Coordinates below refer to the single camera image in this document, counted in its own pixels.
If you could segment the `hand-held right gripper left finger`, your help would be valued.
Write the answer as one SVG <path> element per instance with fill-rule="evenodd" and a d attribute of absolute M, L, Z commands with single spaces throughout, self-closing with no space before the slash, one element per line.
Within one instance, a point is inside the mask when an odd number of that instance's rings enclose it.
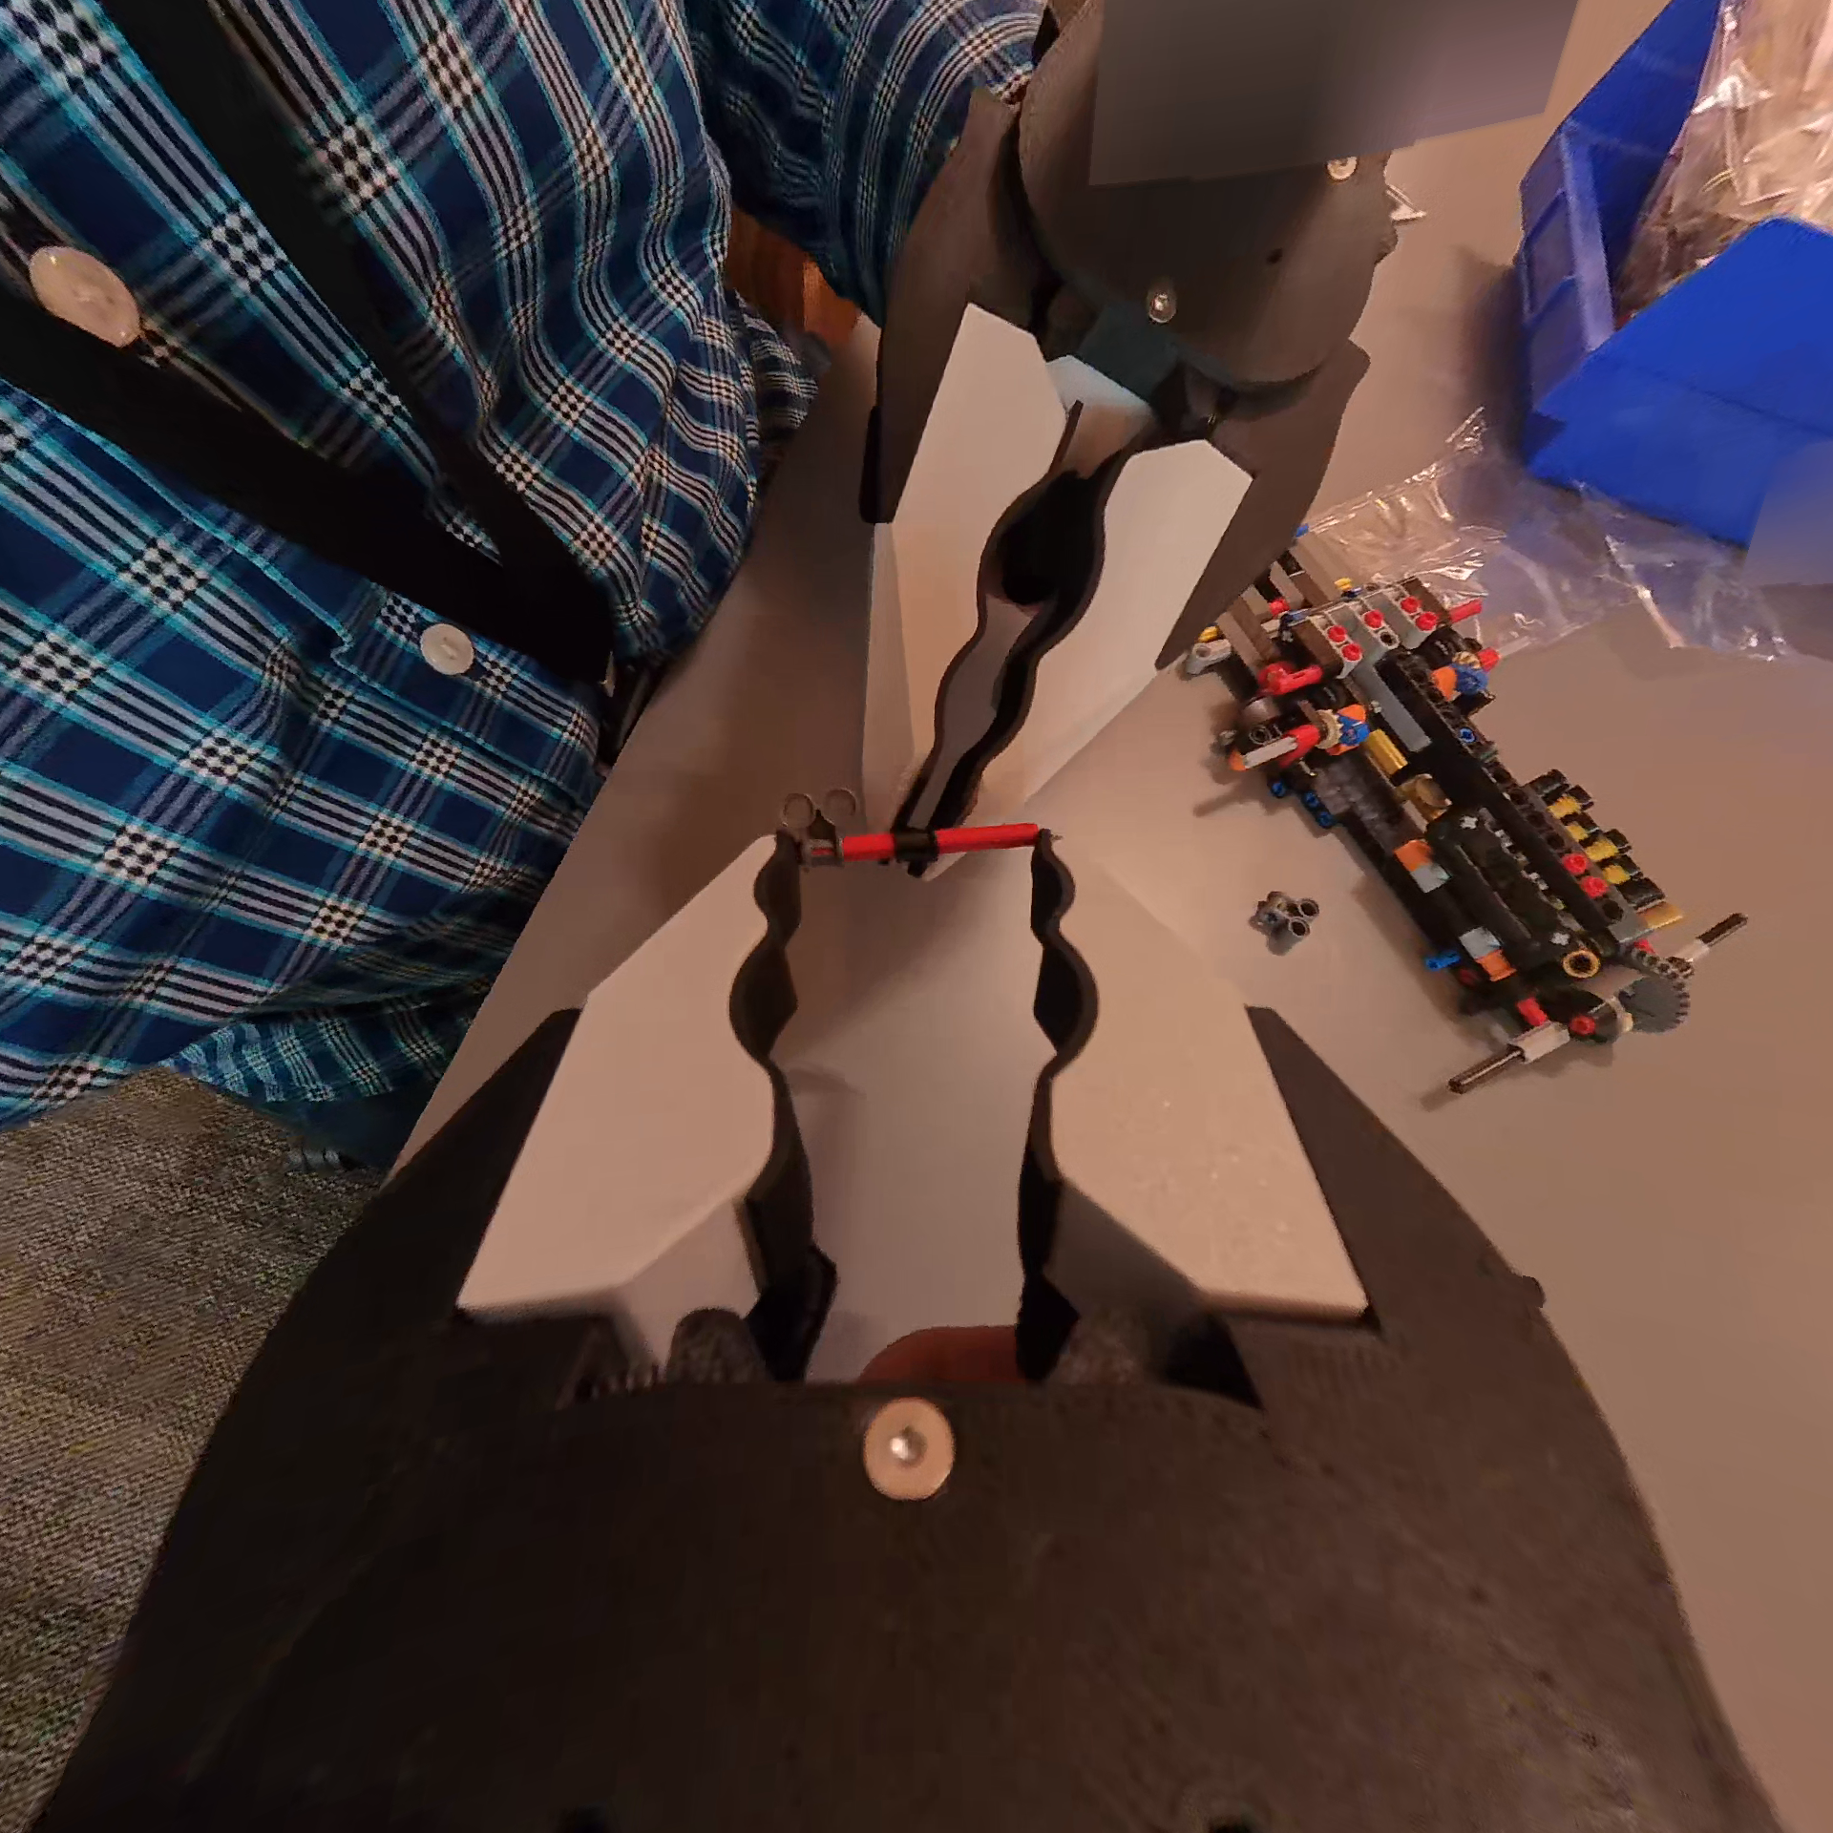
<path fill-rule="evenodd" d="M 803 863 L 754 841 L 585 998 L 457 1295 L 465 1316 L 588 1314 L 635 1361 L 736 1314 L 806 1378 L 836 1292 L 775 1044 Z"/>

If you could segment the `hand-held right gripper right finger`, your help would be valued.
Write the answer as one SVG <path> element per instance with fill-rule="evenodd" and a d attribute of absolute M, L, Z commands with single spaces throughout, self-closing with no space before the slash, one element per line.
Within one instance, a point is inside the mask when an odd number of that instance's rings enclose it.
<path fill-rule="evenodd" d="M 1017 1189 L 1020 1373 L 1044 1380 L 1082 1322 L 1199 1382 L 1229 1321 L 1364 1322 L 1243 998 L 1103 869 L 1050 834 L 1030 860 L 1048 1054 Z"/>

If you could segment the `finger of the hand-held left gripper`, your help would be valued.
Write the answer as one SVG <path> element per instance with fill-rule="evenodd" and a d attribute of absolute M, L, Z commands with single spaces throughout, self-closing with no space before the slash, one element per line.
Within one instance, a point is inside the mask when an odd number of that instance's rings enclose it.
<path fill-rule="evenodd" d="M 1108 440 L 1145 425 L 1148 405 L 1077 361 L 1048 363 L 1068 410 L 1061 457 L 1108 457 Z M 1090 583 L 1072 597 L 1080 617 L 1043 655 L 1024 723 L 978 783 L 968 820 L 1012 819 L 1027 799 L 1089 746 L 1156 676 L 1159 652 L 1250 487 L 1249 471 L 1207 443 L 1178 443 L 1123 459 L 1096 492 Z M 995 696 L 996 660 L 972 655 L 954 711 L 968 735 L 939 772 L 920 822 L 941 828 L 946 772 L 993 713 L 968 704 L 968 687 Z"/>
<path fill-rule="evenodd" d="M 890 522 L 873 533 L 861 703 L 861 811 L 912 811 L 968 735 L 956 711 L 983 635 L 979 575 L 1002 518 L 1048 483 L 1068 410 L 1037 340 L 968 305 Z"/>

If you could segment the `red axle with black connector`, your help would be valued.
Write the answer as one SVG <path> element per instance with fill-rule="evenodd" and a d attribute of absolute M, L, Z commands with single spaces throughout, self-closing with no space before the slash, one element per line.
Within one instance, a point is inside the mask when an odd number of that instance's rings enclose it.
<path fill-rule="evenodd" d="M 1037 822 L 868 831 L 839 838 L 837 864 L 896 864 L 919 877 L 954 857 L 1032 848 L 1044 836 Z"/>

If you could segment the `multicoloured brick technic assembly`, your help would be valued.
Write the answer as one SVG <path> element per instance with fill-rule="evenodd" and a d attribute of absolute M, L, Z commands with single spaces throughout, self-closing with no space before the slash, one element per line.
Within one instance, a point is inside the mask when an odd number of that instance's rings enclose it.
<path fill-rule="evenodd" d="M 1317 583 L 1286 553 L 1182 656 L 1231 695 L 1216 758 L 1343 836 L 1419 929 L 1425 970 L 1496 1033 L 1449 1096 L 1677 1030 L 1700 964 L 1750 924 L 1666 940 L 1683 910 L 1591 793 L 1505 767 L 1477 721 L 1499 664 L 1480 619 L 1480 597 Z"/>

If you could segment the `clear plastic bag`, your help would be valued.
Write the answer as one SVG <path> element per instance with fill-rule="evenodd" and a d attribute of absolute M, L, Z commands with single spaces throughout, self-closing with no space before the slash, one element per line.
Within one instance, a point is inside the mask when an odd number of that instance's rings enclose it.
<path fill-rule="evenodd" d="M 1828 587 L 1754 584 L 1729 544 L 1534 477 L 1482 410 L 1429 464 L 1316 510 L 1304 535 L 1340 579 L 1477 601 L 1503 655 L 1636 612 L 1673 651 L 1831 660 Z"/>

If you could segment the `small blue plastic bin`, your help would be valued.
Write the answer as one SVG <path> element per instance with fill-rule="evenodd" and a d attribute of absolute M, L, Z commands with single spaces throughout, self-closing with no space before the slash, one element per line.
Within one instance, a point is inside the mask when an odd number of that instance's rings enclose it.
<path fill-rule="evenodd" d="M 1520 455 L 1545 483 L 1738 548 L 1828 508 L 1831 233 L 1765 221 L 1616 319 L 1643 204 L 1698 96 L 1719 5 L 1666 5 L 1519 184 Z"/>

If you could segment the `person in blue plaid shirt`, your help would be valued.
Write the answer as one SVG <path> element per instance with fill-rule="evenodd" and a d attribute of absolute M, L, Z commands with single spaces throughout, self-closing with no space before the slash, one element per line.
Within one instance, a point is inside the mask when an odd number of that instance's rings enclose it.
<path fill-rule="evenodd" d="M 734 212 L 882 319 L 1041 5 L 214 5 L 418 400 L 687 651 L 813 400 Z M 108 5 L 4 5 L 4 296 L 489 548 Z M 310 555 L 4 383 L 4 1128 L 167 1067 L 388 1162 L 599 787 L 606 687 Z"/>

